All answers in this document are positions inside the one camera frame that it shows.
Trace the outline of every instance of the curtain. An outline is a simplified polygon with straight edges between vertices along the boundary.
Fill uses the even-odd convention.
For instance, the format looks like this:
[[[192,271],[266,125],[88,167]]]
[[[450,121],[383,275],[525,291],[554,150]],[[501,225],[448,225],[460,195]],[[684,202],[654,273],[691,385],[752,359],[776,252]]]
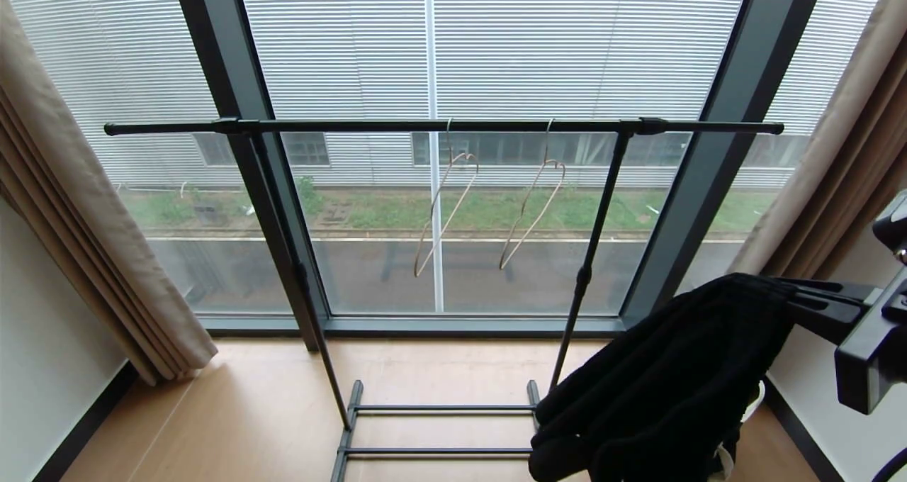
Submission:
[[[217,352],[0,0],[0,194],[154,384]]]
[[[907,185],[907,0],[879,0],[800,168],[731,269],[827,279]]]

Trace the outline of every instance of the corrugated metal siding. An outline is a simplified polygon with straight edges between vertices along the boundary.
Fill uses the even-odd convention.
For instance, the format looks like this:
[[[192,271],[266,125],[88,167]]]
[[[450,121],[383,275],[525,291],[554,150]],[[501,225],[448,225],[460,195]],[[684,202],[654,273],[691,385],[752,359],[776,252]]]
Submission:
[[[38,56],[114,182],[236,186],[190,135],[110,138],[107,121],[216,117],[177,0],[11,0]],[[740,0],[435,0],[439,115],[699,115]],[[810,133],[875,0],[819,0],[769,113]],[[424,117],[424,0],[245,0],[281,118]],[[325,186],[427,186],[408,133],[327,133]],[[480,185],[524,186],[531,167],[485,166]],[[781,186],[791,169],[742,169]],[[628,167],[619,185],[667,186],[674,169]],[[570,169],[600,185],[605,169]],[[452,184],[467,179],[453,176]]]
[[[812,134],[876,0],[818,0],[765,120],[786,134]]]

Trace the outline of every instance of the rack base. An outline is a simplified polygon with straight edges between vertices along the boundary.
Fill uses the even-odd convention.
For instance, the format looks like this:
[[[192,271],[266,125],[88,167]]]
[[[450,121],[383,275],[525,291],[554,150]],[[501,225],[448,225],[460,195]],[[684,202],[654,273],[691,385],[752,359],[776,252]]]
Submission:
[[[529,414],[532,416],[536,430],[539,428],[535,420],[535,405],[539,403],[539,387],[534,379],[526,384],[526,394],[529,397],[528,405],[476,405],[476,404],[388,404],[364,405],[362,392],[364,386],[358,379],[353,383],[353,394],[350,395],[347,406],[349,430],[344,430],[340,436],[340,445],[337,447],[337,459],[334,460],[334,471],[331,473],[331,482],[343,482],[347,473],[347,462],[351,456],[368,456],[369,459],[388,456],[389,459],[418,456],[419,459],[444,459],[444,457],[457,456],[480,457],[481,459],[511,459],[515,456],[528,456],[532,449],[413,449],[412,447],[351,447],[353,433],[356,431],[356,419],[360,415],[411,415],[424,417],[437,415],[437,417],[457,417],[457,415],[491,415],[492,417],[511,417],[511,415]]]

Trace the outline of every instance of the wall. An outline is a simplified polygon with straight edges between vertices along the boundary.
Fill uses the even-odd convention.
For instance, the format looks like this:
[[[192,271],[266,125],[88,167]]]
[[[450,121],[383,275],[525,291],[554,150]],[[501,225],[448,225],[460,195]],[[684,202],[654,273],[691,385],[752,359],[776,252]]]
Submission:
[[[867,228],[832,279],[884,287],[898,269]],[[769,378],[838,473],[865,482],[907,447],[907,385],[894,386],[868,417],[850,410],[837,401],[834,352],[832,343],[794,328]],[[907,470],[894,480],[907,481]]]
[[[0,201],[0,479],[31,480],[125,362]]]

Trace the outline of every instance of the wooden floor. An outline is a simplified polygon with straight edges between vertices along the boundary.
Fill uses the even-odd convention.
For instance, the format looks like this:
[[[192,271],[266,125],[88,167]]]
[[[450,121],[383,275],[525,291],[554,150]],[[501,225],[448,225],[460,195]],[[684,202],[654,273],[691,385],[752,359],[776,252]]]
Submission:
[[[72,464],[64,481],[327,481],[341,424],[319,357],[298,340],[223,340],[200,375],[137,384]],[[343,340],[331,342],[344,398],[363,402],[527,402],[542,395],[557,346],[548,341]],[[576,342],[566,371],[600,348]],[[363,417],[354,446],[524,447],[528,417]],[[737,482],[816,481],[767,408],[745,425]],[[351,461],[347,481],[531,481],[524,460]],[[569,478],[587,480],[585,473]]]

